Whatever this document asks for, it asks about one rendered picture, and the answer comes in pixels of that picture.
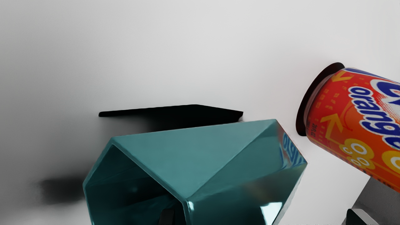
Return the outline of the teal faceted mug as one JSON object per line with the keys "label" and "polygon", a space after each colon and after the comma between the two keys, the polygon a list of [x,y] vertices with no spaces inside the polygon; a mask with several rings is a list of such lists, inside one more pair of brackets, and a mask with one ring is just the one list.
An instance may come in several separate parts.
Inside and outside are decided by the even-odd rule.
{"label": "teal faceted mug", "polygon": [[307,166],[276,119],[112,137],[84,181],[92,225],[278,225]]}

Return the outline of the orange printed drink can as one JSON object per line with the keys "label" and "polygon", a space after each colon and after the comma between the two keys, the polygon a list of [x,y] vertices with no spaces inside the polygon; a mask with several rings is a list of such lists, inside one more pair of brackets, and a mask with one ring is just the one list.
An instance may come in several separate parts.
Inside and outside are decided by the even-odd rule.
{"label": "orange printed drink can", "polygon": [[400,83],[342,65],[325,68],[304,95],[296,130],[400,193]]}

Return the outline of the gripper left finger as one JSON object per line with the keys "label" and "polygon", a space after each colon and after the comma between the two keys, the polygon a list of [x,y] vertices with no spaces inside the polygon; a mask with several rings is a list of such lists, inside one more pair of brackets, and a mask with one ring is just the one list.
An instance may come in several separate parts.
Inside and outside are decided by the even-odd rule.
{"label": "gripper left finger", "polygon": [[175,209],[165,208],[159,216],[159,225],[176,225]]}

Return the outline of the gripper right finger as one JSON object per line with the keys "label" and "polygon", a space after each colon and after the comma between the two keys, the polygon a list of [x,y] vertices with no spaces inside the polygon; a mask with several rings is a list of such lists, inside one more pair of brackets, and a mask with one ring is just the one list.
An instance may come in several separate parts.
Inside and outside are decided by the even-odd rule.
{"label": "gripper right finger", "polygon": [[361,208],[349,208],[342,225],[380,225],[376,216]]}

